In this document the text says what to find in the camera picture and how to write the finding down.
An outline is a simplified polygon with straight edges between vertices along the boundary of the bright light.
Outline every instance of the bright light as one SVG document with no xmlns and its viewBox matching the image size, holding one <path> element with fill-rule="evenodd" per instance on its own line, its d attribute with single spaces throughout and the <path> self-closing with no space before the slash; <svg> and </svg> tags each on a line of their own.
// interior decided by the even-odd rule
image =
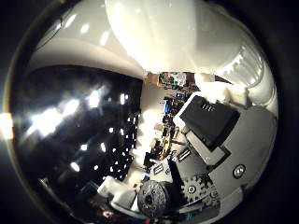
<svg viewBox="0 0 299 224">
<path fill-rule="evenodd" d="M 72 15 L 70 18 L 68 18 L 68 20 L 67 20 L 67 22 L 65 23 L 65 28 L 67 28 L 67 27 L 69 27 L 72 23 L 73 23 L 73 21 L 75 20 L 75 18 L 76 18 L 76 14 L 75 15 Z"/>
<path fill-rule="evenodd" d="M 102 151 L 103 151 L 103 152 L 106 152 L 106 146 L 105 146 L 105 143 L 101 143 L 101 148 L 102 148 Z"/>
<path fill-rule="evenodd" d="M 59 22 L 56 26 L 56 30 L 59 30 L 60 28 L 62 28 L 62 24 Z"/>
<path fill-rule="evenodd" d="M 81 145 L 80 149 L 82 151 L 86 151 L 87 150 L 87 145 L 86 144 Z"/>
<path fill-rule="evenodd" d="M 79 172 L 80 171 L 80 167 L 73 161 L 71 162 L 71 167 L 74 171 Z"/>
<path fill-rule="evenodd" d="M 78 108 L 79 100 L 73 99 L 66 103 L 63 117 L 74 114 Z"/>
<path fill-rule="evenodd" d="M 122 93 L 121 96 L 120 96 L 120 102 L 121 102 L 121 105 L 124 105 L 124 94 Z"/>
<path fill-rule="evenodd" d="M 89 96 L 90 108 L 98 107 L 99 103 L 100 103 L 100 96 L 97 91 L 93 91 Z"/>
<path fill-rule="evenodd" d="M 11 114 L 2 113 L 0 114 L 0 132 L 4 139 L 13 139 L 13 121 Z"/>
<path fill-rule="evenodd" d="M 82 34 L 85 34 L 88 32 L 88 30 L 90 29 L 90 24 L 89 23 L 85 23 L 84 25 L 82 25 L 80 31 Z"/>
<path fill-rule="evenodd" d="M 56 108 L 47 109 L 40 115 L 32 116 L 33 129 L 39 130 L 43 136 L 55 132 L 56 127 L 63 121 L 63 117 Z"/>
<path fill-rule="evenodd" d="M 135 9 L 136 14 L 139 14 L 140 12 L 141 12 L 141 8 L 138 7 L 137 9 Z"/>
<path fill-rule="evenodd" d="M 100 45 L 104 46 L 109 39 L 109 31 L 104 31 L 101 35 Z"/>
</svg>

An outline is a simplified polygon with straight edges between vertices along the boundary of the screw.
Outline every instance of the screw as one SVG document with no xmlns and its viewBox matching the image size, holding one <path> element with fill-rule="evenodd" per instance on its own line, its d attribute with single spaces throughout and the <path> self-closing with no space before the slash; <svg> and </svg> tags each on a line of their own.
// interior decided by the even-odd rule
<svg viewBox="0 0 299 224">
<path fill-rule="evenodd" d="M 245 173 L 246 167 L 243 164 L 239 164 L 234 169 L 234 178 L 238 179 L 241 178 L 242 175 Z"/>
<path fill-rule="evenodd" d="M 196 187 L 195 187 L 195 186 L 189 186 L 189 187 L 188 187 L 188 192 L 189 192 L 190 194 L 195 193 L 195 192 L 196 192 Z"/>
</svg>

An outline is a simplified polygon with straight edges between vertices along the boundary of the ceiling light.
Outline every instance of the ceiling light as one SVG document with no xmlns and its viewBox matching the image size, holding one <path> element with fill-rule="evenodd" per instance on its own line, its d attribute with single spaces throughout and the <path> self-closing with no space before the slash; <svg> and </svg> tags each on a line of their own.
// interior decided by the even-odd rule
<svg viewBox="0 0 299 224">
<path fill-rule="evenodd" d="M 90 29 L 90 24 L 89 23 L 85 23 L 84 25 L 81 26 L 81 33 L 82 34 L 85 34 L 88 32 L 88 30 Z"/>
<path fill-rule="evenodd" d="M 80 149 L 82 151 L 86 151 L 87 150 L 87 145 L 86 144 L 81 145 Z"/>
<path fill-rule="evenodd" d="M 91 95 L 89 96 L 89 106 L 90 108 L 98 107 L 100 103 L 100 96 L 97 91 L 92 91 Z"/>
<path fill-rule="evenodd" d="M 71 162 L 71 167 L 74 171 L 79 172 L 80 171 L 80 167 L 73 161 Z"/>
<path fill-rule="evenodd" d="M 121 105 L 124 105 L 124 94 L 122 93 L 120 96 Z"/>
<path fill-rule="evenodd" d="M 73 99 L 65 104 L 63 117 L 74 114 L 78 108 L 79 100 Z"/>
<path fill-rule="evenodd" d="M 106 152 L 106 146 L 105 143 L 101 143 L 101 149 L 103 152 Z"/>
</svg>

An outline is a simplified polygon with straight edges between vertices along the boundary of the gray mechanical part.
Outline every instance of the gray mechanical part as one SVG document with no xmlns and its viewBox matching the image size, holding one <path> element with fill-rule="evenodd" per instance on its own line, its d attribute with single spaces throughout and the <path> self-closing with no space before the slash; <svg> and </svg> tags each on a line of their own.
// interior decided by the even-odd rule
<svg viewBox="0 0 299 224">
<path fill-rule="evenodd" d="M 204 160 L 192 147 L 180 150 L 172 160 L 176 163 L 181 179 L 194 175 L 206 175 L 210 171 Z"/>
<path fill-rule="evenodd" d="M 221 200 L 235 189 L 252 186 L 260 177 L 269 160 L 277 129 L 277 120 L 262 106 L 253 106 L 241 113 L 240 118 L 223 147 L 231 155 L 209 175 Z M 246 171 L 239 178 L 234 177 L 234 170 L 243 164 Z"/>
<path fill-rule="evenodd" d="M 183 197 L 188 203 L 195 203 L 206 194 L 205 183 L 200 177 L 194 176 L 183 181 L 181 186 Z"/>
<path fill-rule="evenodd" d="M 189 131 L 186 137 L 200 157 L 205 161 L 206 165 L 215 165 L 225 156 L 225 153 L 219 147 L 210 151 L 192 131 Z"/>
<path fill-rule="evenodd" d="M 138 192 L 138 208 L 147 217 L 160 217 L 170 207 L 168 190 L 161 182 L 149 180 Z"/>
<path fill-rule="evenodd" d="M 151 167 L 149 177 L 151 180 L 155 180 L 158 182 L 166 181 L 169 183 L 173 183 L 174 180 L 170 172 L 168 159 L 164 159 L 162 162 Z"/>
</svg>

